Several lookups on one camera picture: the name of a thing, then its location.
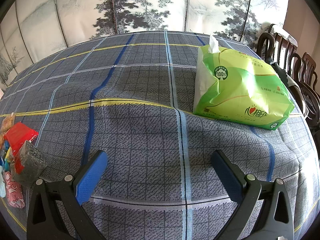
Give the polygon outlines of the pink patterned snack packet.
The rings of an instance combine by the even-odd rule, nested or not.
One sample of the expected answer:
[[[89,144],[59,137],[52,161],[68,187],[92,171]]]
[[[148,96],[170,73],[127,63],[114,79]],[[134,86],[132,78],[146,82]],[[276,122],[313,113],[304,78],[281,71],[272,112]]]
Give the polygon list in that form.
[[[4,181],[8,204],[11,207],[23,209],[25,207],[25,202],[20,183],[12,180],[12,176],[9,171],[4,173]]]

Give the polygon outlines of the dark seed snack packet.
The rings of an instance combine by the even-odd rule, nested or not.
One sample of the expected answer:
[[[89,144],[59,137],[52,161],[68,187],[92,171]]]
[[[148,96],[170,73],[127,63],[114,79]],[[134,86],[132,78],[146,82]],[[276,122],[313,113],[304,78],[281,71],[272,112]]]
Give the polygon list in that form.
[[[12,180],[31,187],[46,167],[43,153],[26,140],[10,165]]]

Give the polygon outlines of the red snack packet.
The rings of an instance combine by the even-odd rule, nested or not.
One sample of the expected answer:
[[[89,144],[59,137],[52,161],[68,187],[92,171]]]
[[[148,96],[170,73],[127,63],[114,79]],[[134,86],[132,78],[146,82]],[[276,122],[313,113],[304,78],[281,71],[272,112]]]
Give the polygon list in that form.
[[[14,126],[5,133],[4,139],[8,141],[12,149],[16,173],[21,174],[24,169],[19,157],[19,150],[26,141],[32,142],[38,135],[39,132],[29,128],[21,122],[14,124]]]

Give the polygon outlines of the orange snack bag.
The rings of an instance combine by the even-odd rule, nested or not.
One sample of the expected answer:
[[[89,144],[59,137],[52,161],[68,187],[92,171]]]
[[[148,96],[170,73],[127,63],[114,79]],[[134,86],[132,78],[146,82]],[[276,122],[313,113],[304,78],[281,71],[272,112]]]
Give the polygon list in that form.
[[[4,145],[4,135],[7,133],[9,129],[12,128],[15,121],[15,113],[12,112],[7,117],[4,118],[1,124],[1,130],[0,130],[0,148]]]

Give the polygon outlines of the green tissue pack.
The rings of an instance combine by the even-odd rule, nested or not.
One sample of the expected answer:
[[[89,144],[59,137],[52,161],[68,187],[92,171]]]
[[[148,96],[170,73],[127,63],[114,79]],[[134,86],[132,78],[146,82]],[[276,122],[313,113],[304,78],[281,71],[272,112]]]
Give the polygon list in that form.
[[[271,65],[220,46],[214,36],[198,49],[194,114],[275,130],[294,107]]]

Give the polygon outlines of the dark wooden chair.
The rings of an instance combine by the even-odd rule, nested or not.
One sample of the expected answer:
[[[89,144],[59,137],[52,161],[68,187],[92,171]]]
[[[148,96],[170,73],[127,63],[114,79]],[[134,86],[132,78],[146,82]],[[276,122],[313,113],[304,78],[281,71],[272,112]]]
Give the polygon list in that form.
[[[263,27],[257,43],[257,54],[270,64],[288,88],[313,133],[319,131],[319,95],[311,87],[307,73],[309,59],[298,54],[298,42],[276,24]]]
[[[313,89],[315,89],[318,81],[318,76],[316,73],[316,62],[307,52],[303,54],[302,61],[303,61],[303,71],[302,71],[303,81],[307,85],[312,86]]]

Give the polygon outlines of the blue plaid tablecloth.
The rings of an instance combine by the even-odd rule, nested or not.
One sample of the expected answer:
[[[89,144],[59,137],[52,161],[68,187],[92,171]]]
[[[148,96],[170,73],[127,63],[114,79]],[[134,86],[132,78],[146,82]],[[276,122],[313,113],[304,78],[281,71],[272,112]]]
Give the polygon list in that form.
[[[84,204],[106,239],[213,239],[236,208],[210,164],[217,149],[245,173],[284,181],[295,239],[316,219],[318,155],[298,108],[275,131],[192,114],[208,41],[168,31],[97,38],[28,64],[5,90],[1,116],[38,131],[45,181],[107,153]]]

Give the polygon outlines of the painted folding screen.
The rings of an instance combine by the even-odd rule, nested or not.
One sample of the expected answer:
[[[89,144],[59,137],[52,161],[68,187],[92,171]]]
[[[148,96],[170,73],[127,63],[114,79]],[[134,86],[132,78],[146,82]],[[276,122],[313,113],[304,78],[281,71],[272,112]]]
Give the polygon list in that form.
[[[15,0],[1,20],[1,89],[32,64],[75,44],[134,31],[215,34],[255,47],[283,25],[289,0]]]

